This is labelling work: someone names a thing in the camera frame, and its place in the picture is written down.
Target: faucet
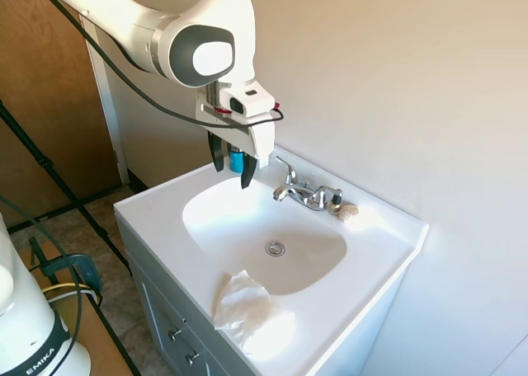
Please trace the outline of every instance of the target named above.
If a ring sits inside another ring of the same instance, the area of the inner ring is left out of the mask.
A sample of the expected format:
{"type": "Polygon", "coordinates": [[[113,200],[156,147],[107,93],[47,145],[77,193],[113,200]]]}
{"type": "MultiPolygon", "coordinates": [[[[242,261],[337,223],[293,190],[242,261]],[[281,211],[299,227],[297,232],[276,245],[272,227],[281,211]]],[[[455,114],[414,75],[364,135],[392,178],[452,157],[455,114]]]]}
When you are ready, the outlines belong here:
{"type": "Polygon", "coordinates": [[[286,176],[285,183],[273,191],[274,200],[282,201],[289,196],[297,203],[301,203],[309,209],[324,211],[328,208],[326,192],[329,191],[333,194],[332,200],[330,200],[333,210],[339,207],[342,201],[341,190],[333,189],[329,186],[320,186],[317,189],[312,189],[306,182],[299,183],[297,172],[288,162],[278,156],[275,157],[275,160],[288,167],[288,175],[286,176]]]}

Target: drain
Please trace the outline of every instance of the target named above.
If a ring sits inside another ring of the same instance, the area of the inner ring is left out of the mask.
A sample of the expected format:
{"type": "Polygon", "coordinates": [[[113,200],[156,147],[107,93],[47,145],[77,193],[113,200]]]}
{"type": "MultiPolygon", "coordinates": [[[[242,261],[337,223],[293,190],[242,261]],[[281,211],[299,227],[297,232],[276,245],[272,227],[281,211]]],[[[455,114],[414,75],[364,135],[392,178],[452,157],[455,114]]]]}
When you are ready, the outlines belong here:
{"type": "Polygon", "coordinates": [[[272,242],[266,246],[266,252],[269,256],[281,256],[286,252],[286,247],[280,242],[272,242]]]}

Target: drawer handle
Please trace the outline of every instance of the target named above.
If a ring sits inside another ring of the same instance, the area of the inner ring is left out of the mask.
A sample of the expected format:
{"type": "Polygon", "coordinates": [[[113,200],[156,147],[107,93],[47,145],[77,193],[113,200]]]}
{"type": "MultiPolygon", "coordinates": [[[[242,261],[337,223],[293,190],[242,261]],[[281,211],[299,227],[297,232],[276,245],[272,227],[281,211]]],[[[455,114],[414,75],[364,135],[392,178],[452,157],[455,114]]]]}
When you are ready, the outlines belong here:
{"type": "Polygon", "coordinates": [[[169,331],[168,332],[168,338],[171,340],[171,341],[176,341],[176,338],[179,334],[182,333],[182,330],[181,329],[178,329],[176,328],[175,331],[169,331]]]}
{"type": "Polygon", "coordinates": [[[196,353],[194,355],[186,355],[185,356],[185,361],[187,361],[187,363],[189,364],[189,366],[192,366],[194,363],[195,363],[195,359],[198,358],[200,356],[200,353],[196,353]]]}

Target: white sink basin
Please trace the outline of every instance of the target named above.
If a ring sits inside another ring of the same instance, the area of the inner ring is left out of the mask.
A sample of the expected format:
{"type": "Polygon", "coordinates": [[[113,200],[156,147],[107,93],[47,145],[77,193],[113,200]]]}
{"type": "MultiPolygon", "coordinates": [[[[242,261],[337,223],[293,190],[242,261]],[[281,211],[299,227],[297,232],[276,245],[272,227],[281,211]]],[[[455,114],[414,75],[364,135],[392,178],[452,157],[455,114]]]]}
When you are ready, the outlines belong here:
{"type": "Polygon", "coordinates": [[[193,198],[183,210],[183,222],[202,251],[227,273],[246,270],[270,294],[292,294],[332,270],[347,244],[317,212],[290,199],[278,203],[272,192],[259,181],[240,190],[240,180],[231,178],[193,198]],[[268,254],[273,243],[284,246],[283,255],[268,254]]]}

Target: wooden table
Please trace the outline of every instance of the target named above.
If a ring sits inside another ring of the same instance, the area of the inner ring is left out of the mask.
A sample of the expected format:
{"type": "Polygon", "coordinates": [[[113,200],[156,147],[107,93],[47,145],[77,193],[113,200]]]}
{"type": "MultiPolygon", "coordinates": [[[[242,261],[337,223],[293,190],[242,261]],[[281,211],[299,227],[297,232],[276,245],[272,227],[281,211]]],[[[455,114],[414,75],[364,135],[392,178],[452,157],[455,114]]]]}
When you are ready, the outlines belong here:
{"type": "MultiPolygon", "coordinates": [[[[59,256],[59,252],[50,242],[40,246],[47,259],[59,256]]],[[[30,268],[31,249],[21,254],[22,261],[30,268]]],[[[33,273],[41,288],[51,286],[50,280],[46,278],[40,270],[33,273]]],[[[56,273],[60,283],[73,282],[68,269],[56,273]]],[[[53,294],[63,294],[71,291],[69,289],[56,289],[56,292],[49,293],[49,298],[53,294]]],[[[78,299],[76,295],[60,299],[52,303],[60,316],[73,334],[75,322],[77,320],[78,299]]],[[[101,309],[96,305],[91,296],[82,295],[82,318],[81,327],[78,333],[78,342],[84,345],[90,353],[92,360],[92,371],[90,376],[141,376],[132,359],[128,356],[125,348],[120,343],[108,321],[105,319],[101,309]]]]}

